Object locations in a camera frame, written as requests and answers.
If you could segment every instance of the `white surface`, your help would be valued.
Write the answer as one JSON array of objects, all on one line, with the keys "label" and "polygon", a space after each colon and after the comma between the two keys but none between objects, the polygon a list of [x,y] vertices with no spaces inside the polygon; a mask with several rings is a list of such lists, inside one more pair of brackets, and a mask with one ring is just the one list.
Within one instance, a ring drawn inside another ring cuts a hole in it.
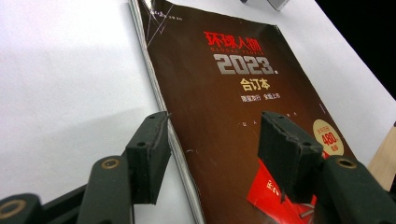
[{"label": "white surface", "polygon": [[[396,104],[314,0],[172,0],[276,24],[344,137],[368,164]],[[157,112],[127,0],[0,1],[0,199],[42,203],[84,185]],[[194,223],[172,157],[157,205],[136,223]]]}]

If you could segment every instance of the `magazine cover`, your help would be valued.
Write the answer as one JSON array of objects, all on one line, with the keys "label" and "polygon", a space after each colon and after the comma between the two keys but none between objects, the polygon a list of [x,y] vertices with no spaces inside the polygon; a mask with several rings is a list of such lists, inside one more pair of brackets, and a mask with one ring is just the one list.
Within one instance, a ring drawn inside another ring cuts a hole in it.
[{"label": "magazine cover", "polygon": [[315,199],[281,202],[258,160],[262,111],[298,124],[324,157],[354,155],[279,28],[167,1],[130,3],[196,222],[311,223]]}]

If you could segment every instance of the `orange circular badge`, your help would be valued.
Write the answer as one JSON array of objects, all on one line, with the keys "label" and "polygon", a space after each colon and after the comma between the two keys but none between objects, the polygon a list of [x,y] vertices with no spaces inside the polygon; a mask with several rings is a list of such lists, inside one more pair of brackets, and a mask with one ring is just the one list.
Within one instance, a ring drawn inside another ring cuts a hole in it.
[{"label": "orange circular badge", "polygon": [[322,119],[315,120],[314,134],[317,141],[323,145],[325,158],[330,155],[344,154],[344,144],[338,133],[328,122]]}]

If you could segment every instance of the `magazine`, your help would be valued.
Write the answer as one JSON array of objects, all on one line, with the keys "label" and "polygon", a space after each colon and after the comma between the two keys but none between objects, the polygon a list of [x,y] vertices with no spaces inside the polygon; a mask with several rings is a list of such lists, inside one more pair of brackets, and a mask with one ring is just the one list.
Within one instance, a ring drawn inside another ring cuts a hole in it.
[{"label": "magazine", "polygon": [[315,199],[281,202],[258,160],[262,111],[298,124],[324,157],[355,156],[279,28],[167,1],[130,6],[196,222],[312,222]]}]

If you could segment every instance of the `white backdrop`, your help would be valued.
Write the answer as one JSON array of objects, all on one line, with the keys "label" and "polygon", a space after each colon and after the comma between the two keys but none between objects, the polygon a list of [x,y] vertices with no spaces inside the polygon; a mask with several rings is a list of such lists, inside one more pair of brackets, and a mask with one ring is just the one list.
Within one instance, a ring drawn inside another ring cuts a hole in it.
[{"label": "white backdrop", "polygon": [[[314,0],[172,0],[276,24],[357,155],[368,164],[396,104]],[[0,199],[47,203],[87,183],[158,111],[126,0],[0,1]],[[136,223],[194,223],[173,157],[157,205]]]}]

